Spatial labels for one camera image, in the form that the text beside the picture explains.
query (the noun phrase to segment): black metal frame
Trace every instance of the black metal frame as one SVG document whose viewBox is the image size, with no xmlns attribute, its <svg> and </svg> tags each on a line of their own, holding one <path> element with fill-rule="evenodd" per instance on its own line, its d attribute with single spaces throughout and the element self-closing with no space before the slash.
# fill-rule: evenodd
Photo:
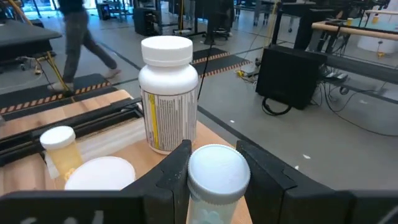
<svg viewBox="0 0 398 224">
<path fill-rule="evenodd" d="M 79 138 L 128 119 L 141 118 L 143 113 L 137 105 L 140 101 L 141 98 L 117 101 L 104 108 L 0 139 L 0 167 L 42 152 L 44 149 L 39 142 L 40 135 L 54 126 L 71 126 Z"/>
</svg>

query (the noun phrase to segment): white bottle cap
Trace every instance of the white bottle cap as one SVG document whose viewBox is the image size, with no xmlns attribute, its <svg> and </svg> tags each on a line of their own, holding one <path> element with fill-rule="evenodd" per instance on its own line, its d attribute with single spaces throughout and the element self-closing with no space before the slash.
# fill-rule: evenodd
<svg viewBox="0 0 398 224">
<path fill-rule="evenodd" d="M 44 132 L 40 136 L 40 143 L 46 150 L 54 150 L 69 146 L 75 139 L 73 128 L 59 126 Z"/>
<path fill-rule="evenodd" d="M 104 156 L 77 168 L 65 184 L 65 190 L 121 190 L 135 179 L 136 171 L 128 161 Z"/>
<path fill-rule="evenodd" d="M 148 65 L 173 67 L 192 61 L 192 40 L 178 36 L 148 37 L 141 41 L 142 58 Z"/>
<path fill-rule="evenodd" d="M 202 146 L 188 162 L 188 187 L 194 196 L 208 203 L 226 205 L 238 201 L 249 180 L 245 158 L 228 146 Z"/>
</svg>

